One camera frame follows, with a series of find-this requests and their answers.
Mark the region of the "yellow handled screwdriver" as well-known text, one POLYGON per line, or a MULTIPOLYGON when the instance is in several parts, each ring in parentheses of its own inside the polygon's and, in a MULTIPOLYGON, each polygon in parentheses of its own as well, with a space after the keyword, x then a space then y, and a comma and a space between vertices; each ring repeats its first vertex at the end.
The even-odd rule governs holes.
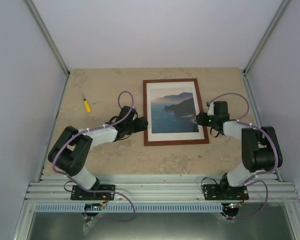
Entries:
POLYGON ((85 95, 82 94, 82 97, 83 97, 83 103, 84 103, 85 110, 86 110, 87 113, 90 113, 91 112, 91 107, 90 107, 85 95))

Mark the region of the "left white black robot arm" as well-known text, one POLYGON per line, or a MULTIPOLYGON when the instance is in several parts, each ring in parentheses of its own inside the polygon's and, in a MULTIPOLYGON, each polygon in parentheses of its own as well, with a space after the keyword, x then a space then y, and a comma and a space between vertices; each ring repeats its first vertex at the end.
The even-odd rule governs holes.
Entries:
POLYGON ((48 154, 48 161, 70 180, 82 187, 82 194, 89 200, 98 197, 100 181, 86 168, 89 151, 105 143, 124 140, 148 128, 147 119, 138 116, 135 108, 123 106, 118 116, 96 129, 66 127, 48 154))

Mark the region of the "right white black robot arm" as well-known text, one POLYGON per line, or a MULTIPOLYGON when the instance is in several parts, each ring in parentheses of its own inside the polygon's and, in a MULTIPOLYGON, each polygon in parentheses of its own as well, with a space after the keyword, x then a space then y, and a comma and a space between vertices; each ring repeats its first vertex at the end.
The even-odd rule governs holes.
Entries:
POLYGON ((261 174, 275 172, 283 157, 276 131, 272 126, 256 126, 231 119, 226 101, 209 105, 208 112, 200 112, 197 123, 215 130, 217 135, 241 142, 241 163, 225 173, 219 182, 201 184, 206 201, 244 201, 249 199, 247 184, 261 174))

